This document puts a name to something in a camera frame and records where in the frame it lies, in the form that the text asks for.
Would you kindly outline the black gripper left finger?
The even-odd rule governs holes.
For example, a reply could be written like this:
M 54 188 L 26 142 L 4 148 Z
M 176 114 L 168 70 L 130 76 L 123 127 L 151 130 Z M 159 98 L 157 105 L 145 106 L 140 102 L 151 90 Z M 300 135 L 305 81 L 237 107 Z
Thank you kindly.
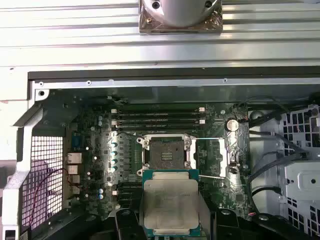
M 69 216 L 64 220 L 41 227 L 38 240 L 143 240 L 144 228 L 138 223 L 136 213 L 118 209 L 105 220 L 95 214 Z

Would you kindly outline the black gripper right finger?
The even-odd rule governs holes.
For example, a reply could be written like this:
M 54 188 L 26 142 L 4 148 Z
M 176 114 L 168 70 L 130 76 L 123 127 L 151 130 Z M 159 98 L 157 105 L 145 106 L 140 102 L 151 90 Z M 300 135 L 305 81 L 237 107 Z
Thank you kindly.
M 283 217 L 259 213 L 249 220 L 219 208 L 207 193 L 199 193 L 199 222 L 208 240 L 313 240 Z

